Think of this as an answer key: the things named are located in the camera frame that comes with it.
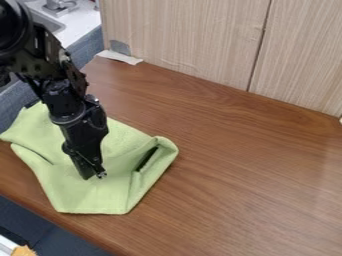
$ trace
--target wooden table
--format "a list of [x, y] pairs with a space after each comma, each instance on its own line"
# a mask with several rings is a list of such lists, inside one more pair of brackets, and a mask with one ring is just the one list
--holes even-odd
[[119, 255], [342, 254], [336, 118], [145, 63], [85, 70], [109, 116], [179, 157], [130, 214], [71, 215], [1, 142], [3, 195]]

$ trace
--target green towel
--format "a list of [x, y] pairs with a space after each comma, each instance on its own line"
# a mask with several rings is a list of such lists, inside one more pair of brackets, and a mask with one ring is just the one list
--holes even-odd
[[[178, 149], [166, 138], [150, 137], [110, 118], [108, 127], [109, 134], [101, 144], [108, 176], [101, 180], [81, 178], [62, 152], [64, 137], [42, 103], [21, 110], [0, 139], [12, 142], [12, 150], [33, 170], [58, 212], [125, 214], [172, 163]], [[145, 166], [139, 172], [134, 170], [139, 159], [155, 146], [158, 149]]]

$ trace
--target wall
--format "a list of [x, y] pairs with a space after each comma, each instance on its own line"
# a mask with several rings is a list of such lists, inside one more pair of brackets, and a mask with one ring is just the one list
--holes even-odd
[[273, 0], [251, 92], [342, 114], [342, 1]]
[[246, 90], [269, 0], [102, 0], [105, 43], [168, 69]]

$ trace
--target wood grain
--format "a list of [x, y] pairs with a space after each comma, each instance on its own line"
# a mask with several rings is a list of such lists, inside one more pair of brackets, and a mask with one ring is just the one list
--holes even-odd
[[106, 47], [128, 44], [146, 62], [247, 89], [270, 0], [102, 0]]
[[118, 255], [341, 255], [335, 118], [146, 63], [86, 73], [109, 116], [170, 138], [177, 160], [127, 215], [59, 214], [1, 142], [1, 194]]
[[342, 1], [274, 0], [251, 92], [342, 114]]

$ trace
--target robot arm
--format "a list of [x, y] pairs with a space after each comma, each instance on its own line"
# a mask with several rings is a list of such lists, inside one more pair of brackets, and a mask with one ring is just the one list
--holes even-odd
[[51, 121], [65, 137], [63, 151], [83, 177], [106, 176], [101, 141], [108, 134], [99, 101], [86, 94], [85, 75], [69, 53], [30, 12], [15, 0], [0, 0], [0, 86], [15, 73], [49, 109]]

